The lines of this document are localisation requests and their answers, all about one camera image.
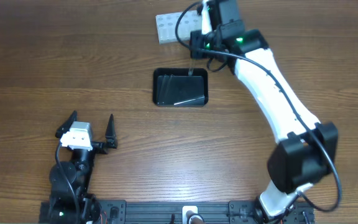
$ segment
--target black container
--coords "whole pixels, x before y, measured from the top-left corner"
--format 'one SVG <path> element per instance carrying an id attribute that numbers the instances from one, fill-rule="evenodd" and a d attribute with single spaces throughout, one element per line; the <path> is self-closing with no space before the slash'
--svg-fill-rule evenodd
<path id="1" fill-rule="evenodd" d="M 157 106 L 204 106 L 208 102 L 208 72 L 195 68 L 157 68 L 154 71 L 153 102 Z"/>

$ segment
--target black base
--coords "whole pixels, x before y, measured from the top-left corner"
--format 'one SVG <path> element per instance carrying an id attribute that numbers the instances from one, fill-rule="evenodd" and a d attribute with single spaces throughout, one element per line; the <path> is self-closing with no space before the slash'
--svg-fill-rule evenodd
<path id="1" fill-rule="evenodd" d="M 227 202 L 126 202 L 125 200 L 100 200 L 108 224 L 182 224 L 181 210 L 185 205 L 195 205 L 207 224 L 256 224 L 253 201 Z M 294 211 L 283 219 L 285 224 L 305 224 L 302 212 L 314 223 L 313 208 L 307 203 L 295 203 Z M 48 223 L 49 204 L 42 203 L 39 223 Z"/>

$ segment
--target wooden surface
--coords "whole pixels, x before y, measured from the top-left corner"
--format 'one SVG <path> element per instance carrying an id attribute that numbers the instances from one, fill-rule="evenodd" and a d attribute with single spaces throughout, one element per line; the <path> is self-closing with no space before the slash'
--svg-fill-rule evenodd
<path id="1" fill-rule="evenodd" d="M 358 222 L 358 1 L 239 2 L 301 101 L 339 129 L 343 201 L 317 222 Z M 38 221 L 54 133 L 73 110 L 99 140 L 114 113 L 119 149 L 97 156 L 89 190 L 99 198 L 253 200 L 266 188 L 273 135 L 228 69 L 209 73 L 204 108 L 152 103 L 154 69 L 190 63 L 178 44 L 158 44 L 155 16 L 189 4 L 0 0 L 0 222 Z M 328 206 L 335 190 L 330 176 L 308 195 Z"/>

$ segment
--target wood grain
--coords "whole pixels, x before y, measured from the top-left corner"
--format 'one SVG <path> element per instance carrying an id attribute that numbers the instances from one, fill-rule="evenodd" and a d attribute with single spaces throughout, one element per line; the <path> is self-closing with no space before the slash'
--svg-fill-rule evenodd
<path id="1" fill-rule="evenodd" d="M 204 108 L 152 103 L 154 69 L 189 64 L 186 49 L 158 44 L 155 15 L 190 3 L 0 0 L 0 222 L 37 222 L 50 193 L 54 132 L 73 110 L 91 122 L 96 139 L 114 113 L 119 149 L 97 156 L 89 190 L 99 198 L 252 200 L 264 190 L 273 136 L 227 69 L 209 74 Z M 339 129 L 343 201 L 333 213 L 317 213 L 317 222 L 358 223 L 358 1 L 239 6 L 301 101 Z M 328 206 L 335 190 L 328 177 L 308 195 Z"/>

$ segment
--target wooden table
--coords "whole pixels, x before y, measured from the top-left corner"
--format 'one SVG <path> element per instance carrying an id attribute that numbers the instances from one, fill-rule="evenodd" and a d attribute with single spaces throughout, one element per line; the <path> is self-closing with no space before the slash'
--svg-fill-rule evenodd
<path id="1" fill-rule="evenodd" d="M 339 129 L 343 201 L 317 222 L 358 222 L 358 1 L 239 2 L 301 101 Z M 179 44 L 158 44 L 155 16 L 191 3 L 0 0 L 0 222 L 38 221 L 55 130 L 73 110 L 97 140 L 114 114 L 119 149 L 96 158 L 89 191 L 98 198 L 226 202 L 266 188 L 273 135 L 228 69 L 209 73 L 203 108 L 152 103 L 153 71 L 190 62 Z M 329 176 L 308 195 L 327 207 L 335 193 Z"/>

